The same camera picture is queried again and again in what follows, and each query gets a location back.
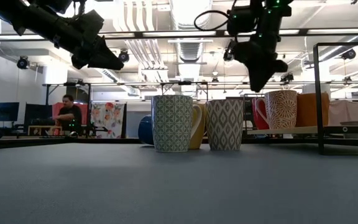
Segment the red mug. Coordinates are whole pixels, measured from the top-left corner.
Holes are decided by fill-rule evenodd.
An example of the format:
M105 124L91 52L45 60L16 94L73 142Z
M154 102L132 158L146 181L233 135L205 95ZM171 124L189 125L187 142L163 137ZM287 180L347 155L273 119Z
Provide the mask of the red mug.
M269 128L269 123L266 118L265 99L252 99L252 113L254 114L254 123L257 129L265 130Z

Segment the ceiling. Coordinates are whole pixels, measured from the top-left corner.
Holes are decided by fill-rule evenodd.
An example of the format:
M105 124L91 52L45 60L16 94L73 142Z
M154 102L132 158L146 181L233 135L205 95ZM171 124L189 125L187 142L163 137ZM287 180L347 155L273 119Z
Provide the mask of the ceiling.
M343 0L295 0L291 3L293 8L293 15L291 17L285 17L282 21L282 29L299 29L299 28L334 28L334 27L358 27L358 2L355 5L350 4L351 1ZM247 5L249 1L238 1L237 5ZM109 2L94 2L92 7L98 11L104 18L104 32L115 32L116 29L113 26L113 20L110 19L111 14L114 14L114 9L111 8ZM153 4L153 25L155 30L172 30L172 18L170 14L170 6L168 0L152 1ZM232 1L226 0L215 0L213 1L213 9L226 12L231 8ZM133 8L134 21L136 22L136 8ZM212 14L208 27L215 27L225 21L225 17ZM0 34L15 34L11 25L0 21ZM311 53L313 51L314 44L318 42L338 42L348 41L353 36L318 36L318 37L285 37L277 45L277 52L279 58L285 58L283 60L290 63L290 71L295 75L296 80L302 80L301 74L305 69L301 66L301 60L294 60L295 57L307 53L312 60ZM239 82L247 80L247 69L246 67L237 62L232 61L225 63L223 60L224 49L229 42L230 38L213 38L213 42L205 43L203 53L199 62L206 63L201 65L199 80L210 81L213 77L213 71L218 72L217 77L219 81L225 80L226 82ZM158 47L161 51L163 61L168 69L168 77L170 79L179 78L178 72L178 57L176 53L175 44L169 44L168 39L158 39ZM113 51L119 53L119 49L126 49L127 45L124 40L108 40L108 47ZM53 44L47 41L33 41L33 42L1 42L1 48L5 54L10 56L18 56L17 50L24 49L48 49L53 54L60 57L62 62L67 64L70 63L70 54L63 49L56 49ZM324 47L320 48L320 55L324 54L328 50ZM344 62L340 59L328 60L330 74L327 75L326 79L332 77L339 80L347 74L355 73L358 71L358 47L354 50L357 53L357 57L353 60L348 60L344 65ZM131 55L130 60L125 64L125 67L121 71L116 71L120 82L139 82L140 78L138 75L139 63ZM71 78L83 78L89 82L104 82L100 74L95 69L83 68L80 71L71 68L69 71L69 77ZM225 86L225 88L235 88L238 86Z

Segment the man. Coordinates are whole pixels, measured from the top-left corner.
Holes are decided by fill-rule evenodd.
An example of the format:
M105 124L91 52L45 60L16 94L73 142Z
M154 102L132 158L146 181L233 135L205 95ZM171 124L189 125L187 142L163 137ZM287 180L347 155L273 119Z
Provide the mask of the man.
M60 109L59 115L53 119L60 123L63 131L76 131L81 134L81 109L74 105L74 98L71 95L63 96L63 108Z

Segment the green patterned mug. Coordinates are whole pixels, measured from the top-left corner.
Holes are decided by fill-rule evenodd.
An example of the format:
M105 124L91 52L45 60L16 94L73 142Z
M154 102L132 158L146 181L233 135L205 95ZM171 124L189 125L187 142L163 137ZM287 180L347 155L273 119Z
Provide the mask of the green patterned mug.
M197 120L191 127L193 108ZM157 152L187 152L190 139L202 118L198 105L190 96L163 95L152 98L152 126L154 148Z

